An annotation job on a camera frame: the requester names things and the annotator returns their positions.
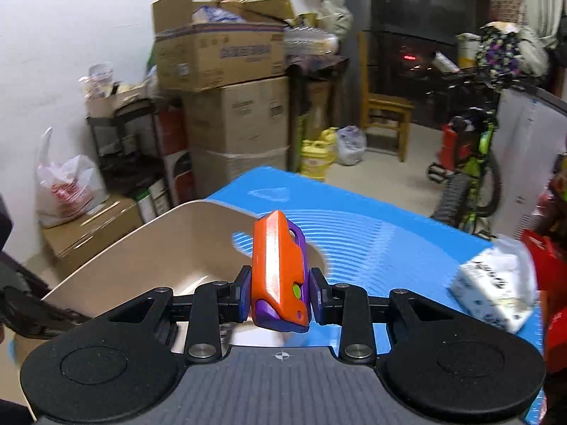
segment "yellow plastic container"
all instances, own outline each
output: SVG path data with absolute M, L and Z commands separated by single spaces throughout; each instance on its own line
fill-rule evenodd
M 327 144 L 329 150 L 329 164 L 334 163 L 337 159 L 337 130 L 338 128 L 336 127 L 325 129 L 319 137 L 319 140 Z
M 329 148 L 322 140 L 304 140 L 301 148 L 300 174 L 319 182 L 327 178 Z

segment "blue tabletop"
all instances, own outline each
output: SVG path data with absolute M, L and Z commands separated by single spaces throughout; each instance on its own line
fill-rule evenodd
M 374 296 L 407 288 L 461 311 L 447 286 L 459 264 L 490 247 L 488 241 L 392 204 L 268 167 L 243 174 L 210 199 L 256 215 L 283 211 L 325 256 L 330 283 L 356 284 Z M 237 235 L 235 242 L 251 253 L 249 236 Z M 384 325 L 375 325 L 374 332 L 378 351 L 387 352 Z M 542 333 L 537 308 L 518 335 L 541 351 Z M 338 339 L 338 326 L 312 323 L 308 333 L 294 335 L 287 343 L 337 350 Z M 538 397 L 528 423 L 538 423 L 540 404 Z

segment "silver bolt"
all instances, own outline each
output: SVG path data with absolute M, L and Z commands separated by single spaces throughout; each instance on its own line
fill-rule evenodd
M 354 359 L 368 358 L 372 354 L 372 348 L 363 343 L 353 343 L 345 348 L 345 354 Z
M 196 343 L 191 345 L 189 354 L 195 358 L 210 358 L 217 352 L 217 349 L 208 343 Z

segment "orange toy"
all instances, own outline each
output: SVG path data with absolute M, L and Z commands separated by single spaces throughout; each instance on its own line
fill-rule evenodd
M 262 328 L 306 332 L 308 309 L 300 291 L 305 281 L 303 252 L 289 223 L 281 211 L 274 211 L 254 224 L 252 319 Z

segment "white wall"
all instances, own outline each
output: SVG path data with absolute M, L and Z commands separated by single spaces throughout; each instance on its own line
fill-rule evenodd
M 103 61 L 119 80 L 142 79 L 153 1 L 0 0 L 0 193 L 15 223 L 6 250 L 17 260 L 41 249 L 33 185 L 40 135 L 54 127 L 55 161 L 92 155 L 77 80 Z M 296 13 L 307 11 L 292 1 Z

